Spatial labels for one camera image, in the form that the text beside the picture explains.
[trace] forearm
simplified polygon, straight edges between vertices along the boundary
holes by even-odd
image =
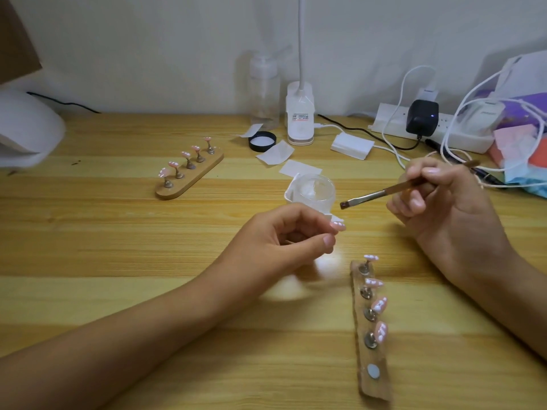
[[[491,316],[547,359],[547,275],[515,255],[468,294]]]
[[[94,409],[221,318],[199,278],[0,359],[6,409]]]

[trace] clear plastic container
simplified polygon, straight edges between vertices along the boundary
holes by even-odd
[[[255,54],[250,59],[248,81],[251,124],[263,124],[262,130],[277,128],[280,90],[277,61],[271,56]]]
[[[294,182],[293,201],[321,213],[330,213],[336,189],[330,179],[318,174],[304,174]]]

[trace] hand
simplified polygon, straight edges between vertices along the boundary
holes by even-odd
[[[296,268],[332,253],[334,236],[343,230],[344,225],[300,203],[259,213],[203,275],[222,290],[225,305],[249,301]]]
[[[466,290],[473,279],[495,277],[498,267],[515,256],[515,251],[488,194],[463,165],[414,159],[401,181],[420,175],[430,184],[394,195],[387,203],[389,211],[460,289]]]

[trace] brush handle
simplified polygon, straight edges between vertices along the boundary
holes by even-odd
[[[474,168],[480,165],[480,161],[478,159],[472,159],[471,161],[466,161],[462,165],[465,165],[467,168]],[[409,188],[416,188],[419,187],[422,184],[427,183],[428,181],[424,177],[418,177],[414,178],[412,180],[405,181],[403,183],[392,185],[391,187],[387,187],[384,189],[384,192],[386,196],[390,196],[391,194],[399,193],[401,191],[408,190]]]

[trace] white wall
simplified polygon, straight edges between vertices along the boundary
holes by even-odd
[[[102,111],[245,111],[250,50],[291,43],[297,0],[11,0],[44,70],[12,82]],[[308,0],[306,68],[319,112],[395,102],[432,64],[442,111],[516,54],[547,48],[547,0]],[[428,81],[410,78],[409,101]]]

